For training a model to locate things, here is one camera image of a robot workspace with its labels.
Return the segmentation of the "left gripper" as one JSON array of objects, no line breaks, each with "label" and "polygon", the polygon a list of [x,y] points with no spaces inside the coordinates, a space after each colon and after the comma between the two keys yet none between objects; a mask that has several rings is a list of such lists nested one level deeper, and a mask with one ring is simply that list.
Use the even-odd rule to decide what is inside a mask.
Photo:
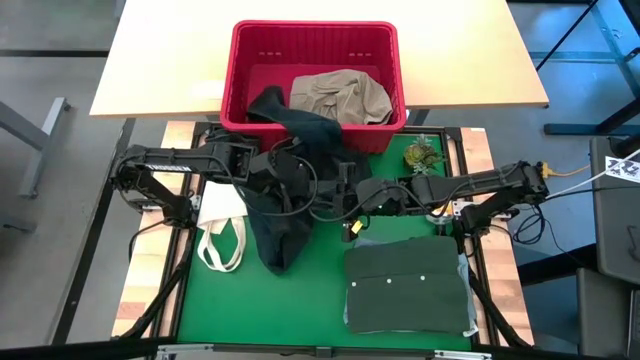
[{"label": "left gripper", "polygon": [[287,153],[264,152],[249,162],[249,195],[273,200],[308,199],[314,193],[311,170]]}]

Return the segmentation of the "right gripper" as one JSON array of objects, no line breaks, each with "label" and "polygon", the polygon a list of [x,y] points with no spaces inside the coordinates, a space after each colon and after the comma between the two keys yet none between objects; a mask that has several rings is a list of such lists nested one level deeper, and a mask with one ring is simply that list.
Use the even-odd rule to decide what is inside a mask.
[{"label": "right gripper", "polygon": [[318,201],[339,206],[340,213],[401,213],[405,193],[390,180],[361,179],[353,162],[339,164],[339,180],[318,182]]}]

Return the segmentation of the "dark blue denim jeans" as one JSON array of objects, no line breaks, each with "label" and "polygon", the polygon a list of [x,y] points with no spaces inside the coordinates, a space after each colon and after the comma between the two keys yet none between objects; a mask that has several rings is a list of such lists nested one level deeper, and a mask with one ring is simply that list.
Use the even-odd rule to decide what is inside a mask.
[{"label": "dark blue denim jeans", "polygon": [[[339,164],[346,162],[356,164],[361,179],[372,176],[368,156],[345,146],[342,128],[336,121],[287,107],[283,90],[278,86],[266,87],[250,103],[247,116],[283,126],[287,132],[285,138],[265,151],[287,152],[307,160],[316,171],[318,181],[339,180]],[[318,195],[309,210],[293,217],[248,214],[260,260],[272,273],[286,272],[311,240],[314,226],[311,212],[331,207],[320,203]]]}]

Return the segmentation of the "large red plastic laundry bin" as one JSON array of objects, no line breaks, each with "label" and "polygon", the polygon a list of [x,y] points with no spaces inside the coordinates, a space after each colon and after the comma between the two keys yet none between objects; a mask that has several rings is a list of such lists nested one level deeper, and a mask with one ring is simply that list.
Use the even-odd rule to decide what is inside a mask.
[{"label": "large red plastic laundry bin", "polygon": [[393,112],[384,125],[345,125],[344,144],[363,153],[383,153],[406,124],[396,28],[388,22],[244,20],[231,35],[219,113],[229,131],[257,136],[268,149],[286,129],[247,116],[249,105],[268,86],[289,101],[298,76],[341,69],[367,73],[384,87]]}]

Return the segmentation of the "cream folded cloth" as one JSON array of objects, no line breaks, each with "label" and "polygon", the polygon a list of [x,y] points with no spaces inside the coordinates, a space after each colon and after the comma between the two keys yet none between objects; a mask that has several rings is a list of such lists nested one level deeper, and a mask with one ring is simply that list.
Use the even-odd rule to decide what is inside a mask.
[{"label": "cream folded cloth", "polygon": [[[203,234],[196,252],[210,270],[229,273],[241,264],[247,244],[246,215],[246,205],[233,185],[214,181],[205,183],[196,222]],[[236,247],[230,259],[223,261],[213,236],[221,235],[228,222],[236,236]]]}]

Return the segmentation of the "khaki crumpled garment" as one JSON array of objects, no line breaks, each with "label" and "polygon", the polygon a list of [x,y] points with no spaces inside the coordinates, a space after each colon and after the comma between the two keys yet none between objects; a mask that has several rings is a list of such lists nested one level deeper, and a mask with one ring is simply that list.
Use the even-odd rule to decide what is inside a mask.
[{"label": "khaki crumpled garment", "polygon": [[383,125],[393,114],[384,87],[367,73],[353,69],[296,77],[289,107],[341,125]]}]

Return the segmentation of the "potted succulent plant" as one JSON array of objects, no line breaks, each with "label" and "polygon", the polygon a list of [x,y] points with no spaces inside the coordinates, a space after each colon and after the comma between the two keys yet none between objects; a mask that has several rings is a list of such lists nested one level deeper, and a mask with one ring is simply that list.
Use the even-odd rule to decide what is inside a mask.
[{"label": "potted succulent plant", "polygon": [[436,170],[438,164],[443,164],[446,159],[432,145],[432,141],[420,134],[405,148],[403,153],[404,164],[414,175],[429,175]]}]

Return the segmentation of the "wooden table top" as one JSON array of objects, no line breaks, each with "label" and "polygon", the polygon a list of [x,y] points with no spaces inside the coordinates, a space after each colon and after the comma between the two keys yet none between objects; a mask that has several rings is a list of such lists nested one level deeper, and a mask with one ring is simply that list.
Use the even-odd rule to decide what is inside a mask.
[{"label": "wooden table top", "polygon": [[[462,146],[469,173],[492,170],[489,142],[484,128],[462,128]],[[534,344],[529,316],[518,275],[512,241],[506,224],[493,220],[488,234],[480,239],[488,292],[500,313],[520,338]]]},{"label": "wooden table top", "polygon": [[[194,135],[206,129],[206,124],[187,121],[169,121],[166,125],[160,147],[190,148]],[[182,174],[155,173],[153,176],[175,194],[199,192],[199,178]],[[146,228],[162,220],[161,210],[152,210],[142,215],[139,229]],[[189,238],[188,231],[174,230],[158,224],[142,232],[133,245],[131,261],[111,335],[123,335],[149,308],[161,287],[168,281],[171,273],[182,257]],[[164,337],[172,334],[173,318],[176,314],[176,299],[181,289],[178,282],[160,307],[156,317],[143,332],[142,337]]]}]

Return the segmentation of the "light wood table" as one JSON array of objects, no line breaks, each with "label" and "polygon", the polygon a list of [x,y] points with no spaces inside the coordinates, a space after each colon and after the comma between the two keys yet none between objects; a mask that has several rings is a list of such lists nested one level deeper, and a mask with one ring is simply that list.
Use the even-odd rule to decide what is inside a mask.
[{"label": "light wood table", "polygon": [[410,108],[549,102],[505,0],[127,0],[91,115],[218,112],[243,20],[391,23]]}]

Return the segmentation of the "black floor bar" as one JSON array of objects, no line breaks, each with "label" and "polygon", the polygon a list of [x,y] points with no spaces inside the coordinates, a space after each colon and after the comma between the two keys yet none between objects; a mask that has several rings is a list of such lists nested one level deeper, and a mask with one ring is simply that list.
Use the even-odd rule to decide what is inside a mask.
[{"label": "black floor bar", "polygon": [[109,180],[111,168],[117,162],[119,155],[128,147],[135,124],[135,118],[126,118],[121,127],[96,204],[89,217],[69,281],[66,284],[62,302],[49,331],[48,340],[51,345],[64,345],[67,342],[113,198],[114,190]]}]

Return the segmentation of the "grey metal table leg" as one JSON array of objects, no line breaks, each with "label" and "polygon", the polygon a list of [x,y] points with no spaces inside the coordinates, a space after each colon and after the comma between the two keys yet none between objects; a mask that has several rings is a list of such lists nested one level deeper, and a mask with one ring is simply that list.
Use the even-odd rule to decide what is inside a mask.
[{"label": "grey metal table leg", "polygon": [[56,97],[43,125],[37,127],[10,106],[0,101],[0,128],[33,149],[19,189],[20,197],[30,199],[37,196],[37,186],[47,155],[50,152],[53,134],[62,115],[70,109],[71,105],[65,97]]}]

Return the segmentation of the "black table edge rail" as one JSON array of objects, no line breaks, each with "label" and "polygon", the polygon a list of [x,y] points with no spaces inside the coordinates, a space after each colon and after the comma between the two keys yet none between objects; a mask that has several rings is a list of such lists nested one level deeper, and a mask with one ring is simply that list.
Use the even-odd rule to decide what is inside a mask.
[{"label": "black table edge rail", "polygon": [[217,352],[241,353],[274,353],[290,355],[308,355],[313,357],[335,357],[346,355],[399,355],[427,356],[435,353],[434,349],[401,349],[401,348],[367,348],[337,346],[304,346],[304,345],[255,345],[233,343],[184,343],[184,346]]}]

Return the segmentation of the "black floor frame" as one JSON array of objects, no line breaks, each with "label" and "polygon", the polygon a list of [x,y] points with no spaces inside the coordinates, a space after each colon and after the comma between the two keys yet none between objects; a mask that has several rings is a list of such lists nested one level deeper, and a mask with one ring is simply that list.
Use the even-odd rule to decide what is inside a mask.
[{"label": "black floor frame", "polygon": [[630,88],[634,99],[628,104],[614,112],[612,115],[602,120],[598,124],[567,124],[567,123],[547,123],[543,126],[543,133],[549,136],[637,136],[640,135],[640,125],[628,125],[628,122],[634,117],[640,115],[640,83],[638,83],[631,69],[628,67],[628,62],[634,58],[640,57],[640,47],[636,47],[626,54],[623,54],[617,47],[613,33],[608,25],[605,23],[604,18],[597,9],[599,0],[558,0],[559,2],[572,2],[575,1],[578,4],[585,4],[586,9],[579,15],[575,22],[569,27],[569,29],[560,37],[555,45],[545,54],[545,56],[536,65],[536,70],[539,71],[542,67],[554,57],[555,53],[571,35],[571,33],[578,27],[583,19],[592,14],[599,22],[601,27],[601,33],[604,37],[614,64],[618,66],[621,74],[627,82],[627,86]]}]

